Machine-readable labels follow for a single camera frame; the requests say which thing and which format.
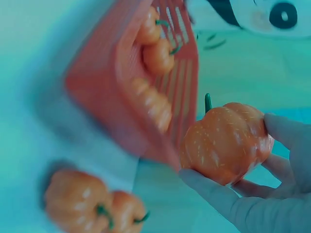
red basket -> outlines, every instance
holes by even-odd
[[[171,29],[163,28],[173,46],[182,45],[169,75],[152,77],[144,68],[141,47],[134,43],[150,5]],[[148,78],[173,106],[167,135],[162,135],[129,81]],[[116,0],[73,61],[66,87],[70,96],[130,153],[179,170],[176,148],[195,121],[198,51],[182,0]]]

green pumpkin stem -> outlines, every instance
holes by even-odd
[[[156,20],[156,21],[155,21],[155,24],[156,24],[156,25],[163,25],[163,26],[165,26],[165,27],[167,27],[167,28],[170,27],[169,23],[168,23],[167,21],[165,21],[165,20]]]
[[[150,212],[146,213],[146,215],[142,219],[134,219],[135,224],[140,224],[142,222],[145,222],[150,216]]]
[[[210,100],[210,94],[207,93],[205,95],[205,113],[207,113],[209,110],[211,110],[213,107],[212,107],[212,102]]]
[[[175,53],[177,53],[178,51],[180,51],[180,48],[181,48],[181,46],[179,45],[177,48],[173,49],[173,50],[170,52],[170,55],[174,55]]]
[[[97,207],[96,207],[96,212],[97,212],[97,215],[103,215],[103,216],[106,216],[108,218],[108,221],[109,221],[109,229],[113,229],[114,227],[114,222],[113,222],[113,218],[112,216],[110,215],[110,213],[105,209],[105,206],[102,205],[102,204],[98,204]]]

black eye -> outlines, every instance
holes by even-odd
[[[291,29],[297,24],[296,7],[288,2],[280,2],[273,6],[269,21],[276,28]]]

plastic basket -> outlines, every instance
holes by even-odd
[[[171,29],[163,28],[173,46],[181,45],[169,75],[152,77],[134,43],[150,5]],[[173,118],[161,134],[144,107],[136,101],[129,81],[145,77],[166,93]],[[182,0],[116,0],[74,59],[66,76],[69,95],[128,152],[167,163],[179,170],[177,147],[195,121],[198,51]]]

toy pumpkin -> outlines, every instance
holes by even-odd
[[[156,43],[161,37],[161,25],[169,27],[166,21],[160,20],[159,13],[151,6],[137,33],[136,42],[141,45]]]
[[[52,176],[45,196],[48,216],[68,233],[101,233],[113,227],[112,195],[96,177],[74,170]]]
[[[140,233],[149,217],[140,199],[123,191],[113,194],[112,215],[114,228],[107,233]]]
[[[180,145],[181,168],[222,185],[236,183],[268,158],[274,139],[256,108],[241,103],[211,108],[209,94],[205,101],[204,118],[188,129]]]
[[[162,38],[157,43],[143,48],[143,61],[153,75],[165,75],[173,69],[174,54],[179,50],[180,47],[173,49],[169,41]]]
[[[172,106],[168,98],[142,78],[134,78],[132,87],[160,132],[166,132],[172,119]]]

